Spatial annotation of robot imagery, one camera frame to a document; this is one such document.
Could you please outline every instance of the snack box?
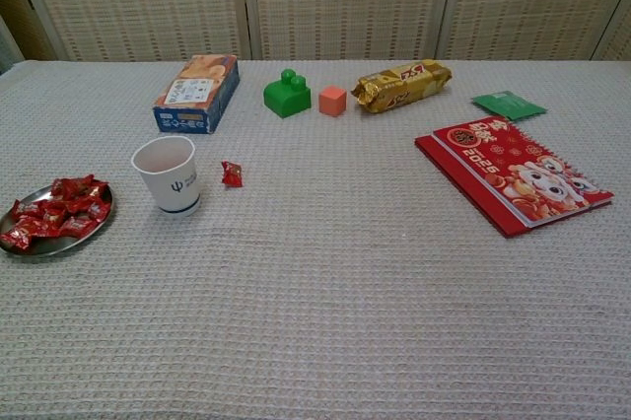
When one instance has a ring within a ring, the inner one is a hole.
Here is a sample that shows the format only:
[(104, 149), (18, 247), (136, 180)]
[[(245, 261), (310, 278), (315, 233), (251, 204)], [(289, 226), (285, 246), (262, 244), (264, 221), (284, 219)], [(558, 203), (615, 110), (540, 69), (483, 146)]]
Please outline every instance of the snack box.
[(235, 55), (193, 55), (154, 102), (163, 132), (211, 134), (239, 84)]

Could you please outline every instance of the round silver plate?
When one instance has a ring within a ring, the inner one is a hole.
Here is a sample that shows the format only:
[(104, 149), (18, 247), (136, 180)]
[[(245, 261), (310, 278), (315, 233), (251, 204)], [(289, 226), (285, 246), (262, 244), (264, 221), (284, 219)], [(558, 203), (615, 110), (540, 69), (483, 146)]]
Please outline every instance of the round silver plate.
[[(51, 198), (50, 189), (52, 185), (49, 185), (41, 190), (36, 191), (35, 193), (31, 193), (26, 198), (23, 198), (22, 203), (33, 203), (34, 201), (39, 200), (49, 200)], [(109, 220), (111, 215), (114, 212), (114, 195), (111, 192), (111, 188), (109, 185), (105, 188), (102, 199), (106, 203), (111, 203), (111, 207), (109, 209), (109, 213), (105, 217), (105, 220), (96, 226), (89, 234), (83, 236), (81, 239), (71, 238), (71, 237), (63, 237), (63, 238), (36, 238), (33, 240), (31, 245), (26, 249), (19, 249), (17, 247), (8, 247), (3, 242), (0, 241), (0, 248), (5, 252), (12, 255), (19, 255), (23, 257), (45, 257), (47, 255), (54, 255), (62, 252), (70, 247), (82, 243), (87, 238), (90, 238), (94, 235), (100, 228), (103, 227), (105, 223)], [(5, 215), (0, 219), (0, 233), (6, 233), (7, 231), (13, 228), (16, 220), (11, 215), (11, 210), (9, 210)]]

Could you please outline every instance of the gold snack package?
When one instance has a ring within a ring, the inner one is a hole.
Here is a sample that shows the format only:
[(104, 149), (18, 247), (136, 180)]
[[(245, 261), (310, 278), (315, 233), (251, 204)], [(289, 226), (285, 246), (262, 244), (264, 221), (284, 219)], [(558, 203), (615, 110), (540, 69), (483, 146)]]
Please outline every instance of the gold snack package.
[(408, 63), (358, 80), (351, 93), (368, 112), (384, 112), (440, 92), (452, 71), (432, 59)]

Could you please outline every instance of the green packet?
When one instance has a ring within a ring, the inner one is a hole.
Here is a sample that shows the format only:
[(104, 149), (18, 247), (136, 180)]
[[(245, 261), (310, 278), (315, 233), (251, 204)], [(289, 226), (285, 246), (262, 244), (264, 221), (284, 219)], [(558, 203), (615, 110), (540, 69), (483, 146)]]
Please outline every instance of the green packet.
[(480, 106), (486, 107), (495, 114), (508, 117), (512, 121), (546, 112), (545, 107), (527, 102), (522, 97), (518, 97), (511, 92), (482, 95), (480, 97), (475, 97), (473, 101)]

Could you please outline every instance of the red book cover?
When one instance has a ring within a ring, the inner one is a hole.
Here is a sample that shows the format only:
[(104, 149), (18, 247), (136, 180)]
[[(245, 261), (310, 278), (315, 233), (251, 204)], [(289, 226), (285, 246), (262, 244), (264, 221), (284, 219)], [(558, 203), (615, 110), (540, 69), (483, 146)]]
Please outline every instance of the red book cover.
[(501, 117), (439, 129), (416, 145), (509, 236), (613, 197)]

